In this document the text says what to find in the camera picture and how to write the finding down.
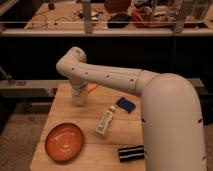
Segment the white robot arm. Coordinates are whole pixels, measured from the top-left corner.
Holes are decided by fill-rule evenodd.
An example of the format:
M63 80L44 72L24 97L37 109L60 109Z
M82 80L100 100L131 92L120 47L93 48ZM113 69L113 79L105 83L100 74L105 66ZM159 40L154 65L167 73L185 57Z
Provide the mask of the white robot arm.
M207 171L201 104L187 79L88 64L78 47L61 57L56 69L69 79L78 105L85 103L90 82L140 97L146 171Z

